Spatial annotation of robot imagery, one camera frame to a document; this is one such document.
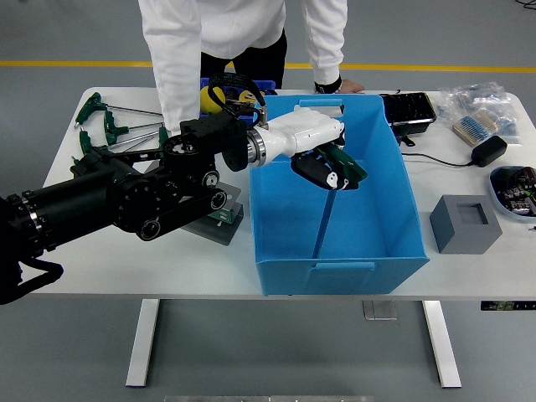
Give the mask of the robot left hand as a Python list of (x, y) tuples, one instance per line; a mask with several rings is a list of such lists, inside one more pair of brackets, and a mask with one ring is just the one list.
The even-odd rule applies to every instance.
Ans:
[(327, 190), (357, 189), (367, 173), (343, 151), (345, 125), (307, 107), (268, 122), (260, 130), (263, 164), (276, 157), (291, 159), (291, 169), (307, 181)]

